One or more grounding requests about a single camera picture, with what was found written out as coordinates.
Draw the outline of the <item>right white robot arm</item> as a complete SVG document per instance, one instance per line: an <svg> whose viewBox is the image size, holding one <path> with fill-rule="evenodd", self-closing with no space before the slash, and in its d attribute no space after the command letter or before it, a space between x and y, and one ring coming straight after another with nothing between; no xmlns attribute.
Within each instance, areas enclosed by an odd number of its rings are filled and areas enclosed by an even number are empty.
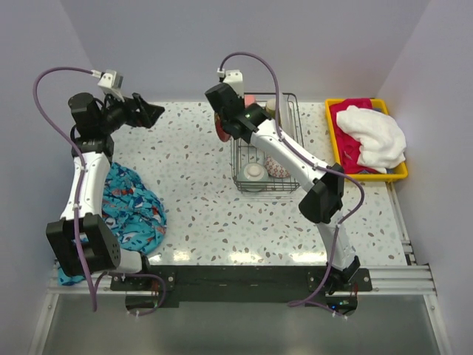
<svg viewBox="0 0 473 355"><path fill-rule="evenodd" d="M339 291L347 290L355 282L360 262L344 227L347 217L342 211L345 179L342 167L329 166L312 156L283 132L260 105L246 106L229 84L220 83L208 89L205 96L224 132L269 154L306 192L299 202L299 211L316 225L322 237L329 256L331 286Z"/></svg>

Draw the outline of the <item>white beige mug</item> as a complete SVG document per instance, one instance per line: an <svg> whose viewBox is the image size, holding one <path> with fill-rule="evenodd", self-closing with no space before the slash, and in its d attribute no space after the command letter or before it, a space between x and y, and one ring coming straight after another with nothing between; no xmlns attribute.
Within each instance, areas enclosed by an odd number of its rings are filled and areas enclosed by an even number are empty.
<svg viewBox="0 0 473 355"><path fill-rule="evenodd" d="M265 111L269 114L269 116L272 119L276 117L276 99L275 98L267 100L265 104Z"/></svg>

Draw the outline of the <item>blue patterned bowl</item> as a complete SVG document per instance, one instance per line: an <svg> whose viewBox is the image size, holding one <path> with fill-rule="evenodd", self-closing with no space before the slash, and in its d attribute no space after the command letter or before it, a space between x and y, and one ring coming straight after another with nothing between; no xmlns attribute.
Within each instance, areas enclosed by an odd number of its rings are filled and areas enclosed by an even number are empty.
<svg viewBox="0 0 473 355"><path fill-rule="evenodd" d="M287 178L290 176L289 171L271 156L266 158L265 168L268 174L273 178Z"/></svg>

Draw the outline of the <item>red floral plate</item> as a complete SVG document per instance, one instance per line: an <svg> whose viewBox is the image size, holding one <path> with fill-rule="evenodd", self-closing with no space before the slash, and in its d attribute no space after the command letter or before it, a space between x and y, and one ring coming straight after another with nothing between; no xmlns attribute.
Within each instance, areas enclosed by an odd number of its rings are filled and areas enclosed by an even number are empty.
<svg viewBox="0 0 473 355"><path fill-rule="evenodd" d="M222 121L220 120L220 117L216 112L214 113L214 127L217 133L217 137L222 142L228 142L231 139L231 136L222 128Z"/></svg>

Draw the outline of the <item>blue shark print cloth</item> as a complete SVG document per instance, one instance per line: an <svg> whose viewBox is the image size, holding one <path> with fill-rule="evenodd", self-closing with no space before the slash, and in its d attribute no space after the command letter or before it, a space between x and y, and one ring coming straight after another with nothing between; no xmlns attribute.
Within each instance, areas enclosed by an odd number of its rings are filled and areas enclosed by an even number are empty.
<svg viewBox="0 0 473 355"><path fill-rule="evenodd" d="M144 271L141 258L163 241L167 219L162 203L136 172L112 164L104 182L101 217L120 245L117 271Z"/></svg>

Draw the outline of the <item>pink cup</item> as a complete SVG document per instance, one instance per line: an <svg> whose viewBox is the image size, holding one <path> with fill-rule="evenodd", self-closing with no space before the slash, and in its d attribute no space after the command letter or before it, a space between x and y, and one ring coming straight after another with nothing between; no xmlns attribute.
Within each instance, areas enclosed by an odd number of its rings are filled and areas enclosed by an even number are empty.
<svg viewBox="0 0 473 355"><path fill-rule="evenodd" d="M244 102L245 102L245 107L249 107L251 104L256 103L256 98L254 95L245 95Z"/></svg>

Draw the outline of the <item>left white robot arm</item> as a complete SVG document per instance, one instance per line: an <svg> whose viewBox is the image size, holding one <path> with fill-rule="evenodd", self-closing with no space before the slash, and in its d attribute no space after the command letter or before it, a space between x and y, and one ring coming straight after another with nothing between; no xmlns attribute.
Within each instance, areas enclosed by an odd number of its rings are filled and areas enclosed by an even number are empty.
<svg viewBox="0 0 473 355"><path fill-rule="evenodd" d="M48 223L46 236L68 277L117 271L137 290L147 289L153 272L140 251L119 246L101 217L103 190L112 165L112 133L126 124L150 129L164 113L162 106L147 103L139 94L119 100L108 94L101 103L88 92L68 100L78 136L73 138L74 178L60 219Z"/></svg>

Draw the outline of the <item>pale green bowl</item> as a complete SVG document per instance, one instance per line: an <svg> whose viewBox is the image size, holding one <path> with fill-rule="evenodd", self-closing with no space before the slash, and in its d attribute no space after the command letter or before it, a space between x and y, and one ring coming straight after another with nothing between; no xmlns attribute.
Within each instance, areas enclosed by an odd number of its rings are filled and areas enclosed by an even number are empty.
<svg viewBox="0 0 473 355"><path fill-rule="evenodd" d="M239 170L237 181L244 185L256 186L268 181L268 172L259 163L247 163Z"/></svg>

